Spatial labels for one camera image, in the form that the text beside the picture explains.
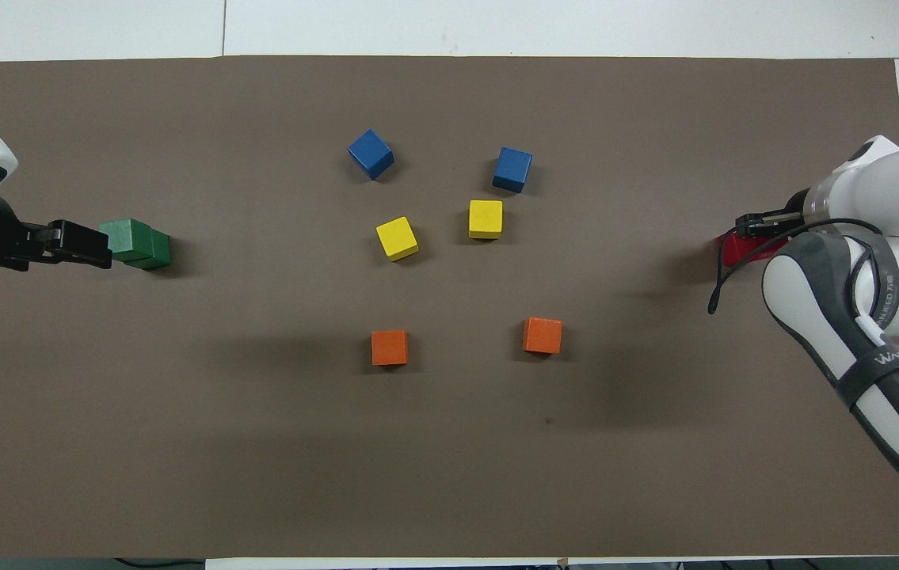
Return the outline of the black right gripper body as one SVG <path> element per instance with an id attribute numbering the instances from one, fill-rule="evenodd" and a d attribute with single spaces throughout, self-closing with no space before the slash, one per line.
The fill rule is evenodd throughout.
<path id="1" fill-rule="evenodd" d="M 782 209 L 772 213 L 772 223 L 778 226 L 798 226 L 804 224 L 804 208 L 810 188 L 795 192 Z"/>

